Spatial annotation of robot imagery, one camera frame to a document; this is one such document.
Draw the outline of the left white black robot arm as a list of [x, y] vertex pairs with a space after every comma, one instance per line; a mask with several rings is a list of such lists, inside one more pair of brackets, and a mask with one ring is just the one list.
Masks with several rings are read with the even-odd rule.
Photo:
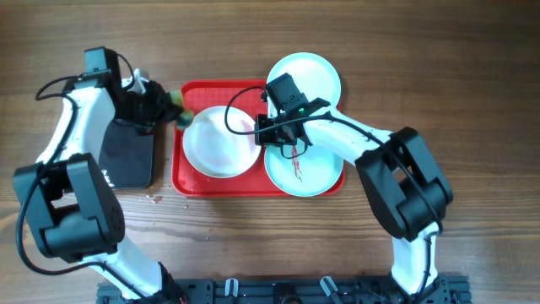
[[17, 227], [29, 227], [41, 254], [60, 258], [68, 272], [91, 268], [103, 275], [123, 301], [186, 303], [165, 266], [126, 236], [122, 207], [98, 160], [111, 122], [148, 135], [167, 122], [187, 128], [193, 113], [180, 91], [164, 90], [140, 70], [124, 79], [125, 58], [111, 49], [88, 49], [84, 60], [81, 74], [62, 80], [63, 110], [51, 142], [36, 163], [13, 175]]

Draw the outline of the light blue plate bottom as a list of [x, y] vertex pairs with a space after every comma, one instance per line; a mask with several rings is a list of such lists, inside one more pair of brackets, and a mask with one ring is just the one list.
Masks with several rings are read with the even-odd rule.
[[264, 165], [271, 182], [296, 197], [313, 197], [330, 190], [343, 173], [344, 161], [332, 151], [305, 145], [268, 147]]

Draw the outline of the white plate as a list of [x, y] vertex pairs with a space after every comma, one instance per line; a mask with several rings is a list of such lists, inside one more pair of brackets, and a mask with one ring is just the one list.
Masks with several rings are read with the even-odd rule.
[[253, 118], [242, 110], [209, 107], [200, 111], [184, 131], [184, 155], [190, 165], [206, 176], [239, 176], [256, 163], [262, 150], [248, 134], [254, 126]]

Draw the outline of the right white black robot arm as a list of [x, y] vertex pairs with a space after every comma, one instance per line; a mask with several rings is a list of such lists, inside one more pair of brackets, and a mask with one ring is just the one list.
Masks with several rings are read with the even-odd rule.
[[303, 141], [354, 165], [373, 215], [392, 238], [391, 276], [405, 296], [421, 302], [434, 288], [435, 239], [453, 199], [424, 139], [413, 128], [372, 128], [327, 100], [309, 100], [288, 73], [262, 89], [277, 115], [257, 116], [256, 143], [283, 148]]

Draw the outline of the green and yellow sponge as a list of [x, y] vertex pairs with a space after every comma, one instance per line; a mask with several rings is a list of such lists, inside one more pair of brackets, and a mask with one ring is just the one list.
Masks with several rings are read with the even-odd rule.
[[178, 114], [175, 118], [176, 128], [180, 131], [183, 131], [192, 124], [194, 112], [186, 107], [184, 96], [180, 90], [170, 91], [169, 96], [171, 98], [172, 104], [178, 110]]

